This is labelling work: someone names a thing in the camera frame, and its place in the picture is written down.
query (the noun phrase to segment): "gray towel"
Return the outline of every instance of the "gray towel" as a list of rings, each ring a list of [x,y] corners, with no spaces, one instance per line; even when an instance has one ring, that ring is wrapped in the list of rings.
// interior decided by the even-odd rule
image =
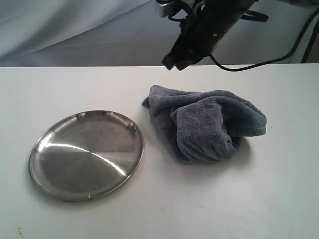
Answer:
[[[143,106],[184,164],[221,161],[243,136],[266,133],[266,116],[229,91],[184,92],[154,85]]]

